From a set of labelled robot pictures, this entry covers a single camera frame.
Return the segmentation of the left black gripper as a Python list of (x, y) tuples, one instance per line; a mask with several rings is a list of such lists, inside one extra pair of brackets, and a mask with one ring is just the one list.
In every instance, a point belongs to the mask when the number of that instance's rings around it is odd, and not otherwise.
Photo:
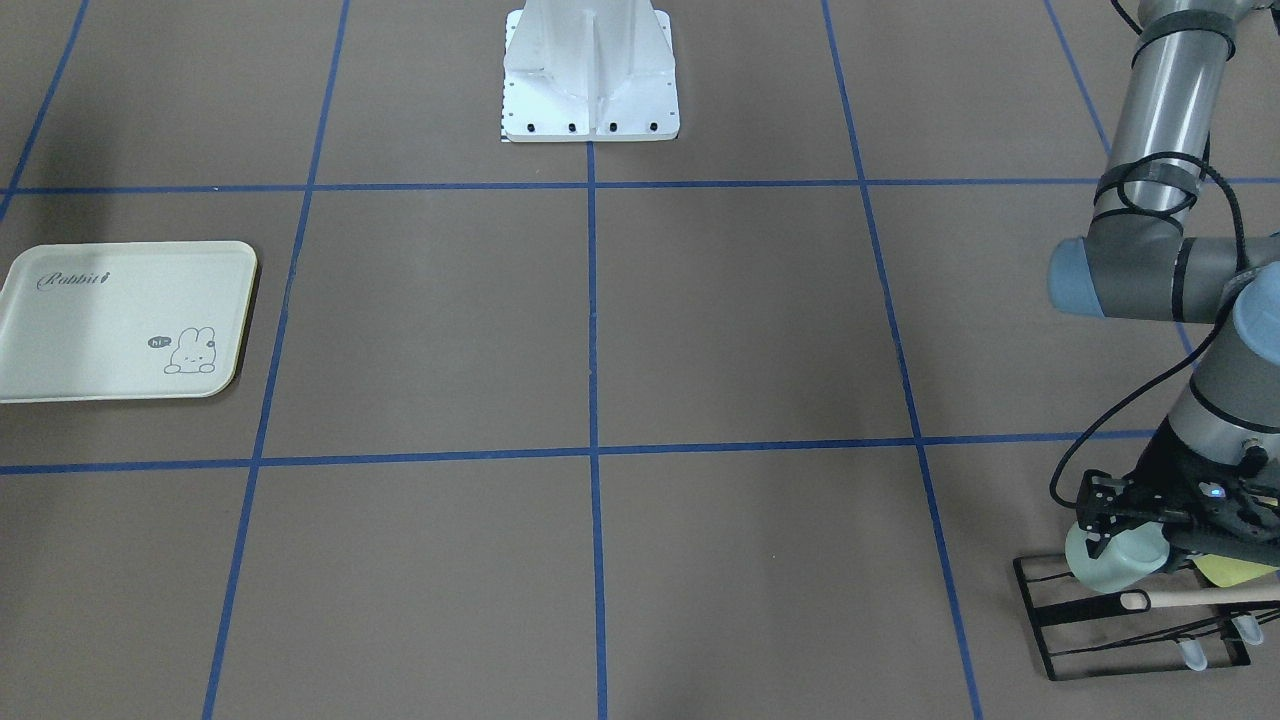
[(1257, 439), (1235, 462), (1216, 462), (1157, 429), (1128, 474), (1091, 469), (1076, 493), (1076, 527), (1089, 560), (1100, 560), (1121, 534), (1155, 525), (1175, 555), (1222, 556), (1277, 566), (1277, 462)]

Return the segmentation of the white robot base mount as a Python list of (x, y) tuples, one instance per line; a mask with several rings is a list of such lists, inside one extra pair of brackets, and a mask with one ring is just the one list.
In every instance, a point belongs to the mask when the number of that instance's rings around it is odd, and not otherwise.
[(672, 22), (649, 1), (527, 1), (504, 20), (500, 137), (512, 143), (678, 137)]

